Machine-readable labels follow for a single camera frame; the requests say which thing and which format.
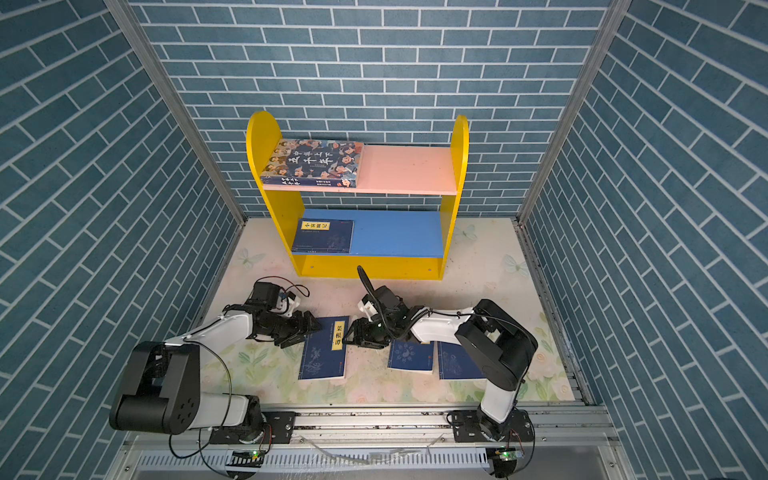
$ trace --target blue shelf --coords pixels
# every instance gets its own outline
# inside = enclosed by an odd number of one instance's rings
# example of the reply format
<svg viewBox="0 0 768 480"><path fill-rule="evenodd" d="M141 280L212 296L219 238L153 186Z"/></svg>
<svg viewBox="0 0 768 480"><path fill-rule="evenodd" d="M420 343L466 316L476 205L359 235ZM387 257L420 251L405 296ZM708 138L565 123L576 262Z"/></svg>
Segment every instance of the blue shelf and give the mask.
<svg viewBox="0 0 768 480"><path fill-rule="evenodd" d="M311 255L442 258L439 212L307 209L304 218L355 221L349 253Z"/></svg>

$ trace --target book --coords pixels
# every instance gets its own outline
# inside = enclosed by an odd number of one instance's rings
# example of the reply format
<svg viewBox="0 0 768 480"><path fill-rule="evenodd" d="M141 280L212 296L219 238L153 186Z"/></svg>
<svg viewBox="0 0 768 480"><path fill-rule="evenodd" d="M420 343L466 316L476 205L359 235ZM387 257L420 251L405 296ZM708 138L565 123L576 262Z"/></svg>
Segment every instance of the book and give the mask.
<svg viewBox="0 0 768 480"><path fill-rule="evenodd" d="M484 379L480 368L467 351L455 343L437 343L437 362L441 380Z"/></svg>
<svg viewBox="0 0 768 480"><path fill-rule="evenodd" d="M296 226L293 253L349 253L354 220L302 218Z"/></svg>
<svg viewBox="0 0 768 480"><path fill-rule="evenodd" d="M432 372L435 345L433 343L411 343L395 340L389 345L390 369L410 372Z"/></svg>
<svg viewBox="0 0 768 480"><path fill-rule="evenodd" d="M363 147L358 141L283 138L261 172L261 182L355 188Z"/></svg>
<svg viewBox="0 0 768 480"><path fill-rule="evenodd" d="M327 316L317 319L323 329L310 333L304 341L299 380L344 377L346 345L342 339L348 320L348 316Z"/></svg>

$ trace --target yellow bottom shelf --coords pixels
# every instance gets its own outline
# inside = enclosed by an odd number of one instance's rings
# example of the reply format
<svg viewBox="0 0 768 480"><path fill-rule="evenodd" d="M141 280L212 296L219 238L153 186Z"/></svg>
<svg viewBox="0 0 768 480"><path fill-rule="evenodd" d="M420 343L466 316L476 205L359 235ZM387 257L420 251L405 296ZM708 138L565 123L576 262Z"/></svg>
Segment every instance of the yellow bottom shelf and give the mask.
<svg viewBox="0 0 768 480"><path fill-rule="evenodd" d="M345 257L292 255L300 276L357 278L362 265L370 278L395 280L442 280L442 258Z"/></svg>

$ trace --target black mounting plate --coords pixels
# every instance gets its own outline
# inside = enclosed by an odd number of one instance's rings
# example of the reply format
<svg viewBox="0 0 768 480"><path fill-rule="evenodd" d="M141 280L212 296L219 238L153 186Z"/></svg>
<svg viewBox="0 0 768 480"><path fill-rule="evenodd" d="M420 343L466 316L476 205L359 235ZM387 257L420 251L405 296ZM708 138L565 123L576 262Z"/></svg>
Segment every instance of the black mounting plate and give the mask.
<svg viewBox="0 0 768 480"><path fill-rule="evenodd" d="M453 410L450 413L453 440L456 443L488 442L488 438L480 430L477 410ZM515 430L520 435L521 442L532 442L534 437L533 425L528 413L524 410L513 409L509 413L507 422L510 430ZM512 435L511 441L517 438ZM506 442L505 435L499 442Z"/></svg>
<svg viewBox="0 0 768 480"><path fill-rule="evenodd" d="M290 443L291 435L293 434L293 423L296 420L296 413L294 412L264 412L264 418L266 423L272 427L272 443L285 444ZM240 443L240 435L247 434L242 428L238 427L224 427L222 429L214 429L214 432L210 435L211 445L244 445ZM268 445L269 440L264 439L263 445Z"/></svg>

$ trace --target yellow title label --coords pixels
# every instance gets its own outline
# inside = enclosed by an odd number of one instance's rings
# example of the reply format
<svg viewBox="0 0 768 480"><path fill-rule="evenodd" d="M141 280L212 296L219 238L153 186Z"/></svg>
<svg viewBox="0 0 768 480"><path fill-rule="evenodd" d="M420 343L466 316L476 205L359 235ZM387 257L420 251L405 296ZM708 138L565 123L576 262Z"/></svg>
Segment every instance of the yellow title label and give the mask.
<svg viewBox="0 0 768 480"><path fill-rule="evenodd" d="M330 222L302 222L301 230L330 230Z"/></svg>
<svg viewBox="0 0 768 480"><path fill-rule="evenodd" d="M336 322L333 324L333 346L331 346L331 350L341 350L344 344L342 343L342 339L344 338L344 323L345 322Z"/></svg>

